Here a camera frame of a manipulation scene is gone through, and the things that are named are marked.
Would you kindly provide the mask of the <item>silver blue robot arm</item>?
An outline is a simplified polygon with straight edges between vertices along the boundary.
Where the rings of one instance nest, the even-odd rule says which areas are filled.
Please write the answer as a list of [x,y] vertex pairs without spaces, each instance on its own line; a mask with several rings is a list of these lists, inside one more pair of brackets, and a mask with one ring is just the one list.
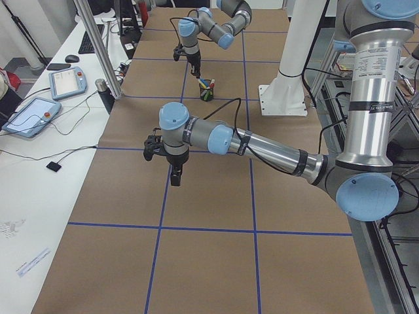
[[193,116],[170,102],[159,112],[161,135],[155,152],[172,165],[171,184],[179,185],[191,147],[213,154],[234,152],[272,169],[302,177],[322,189],[349,217],[364,221],[396,213],[399,189],[387,155],[400,49],[414,31],[417,1],[339,1],[340,44],[355,49],[354,73],[343,151],[310,154],[209,117]]
[[252,20],[252,11],[246,1],[218,1],[217,6],[230,17],[229,21],[218,24],[207,7],[199,8],[193,17],[184,17],[178,21],[180,44],[177,51],[187,58],[191,65],[191,75],[198,79],[201,66],[198,35],[203,33],[226,50],[233,43],[234,37],[243,31]]

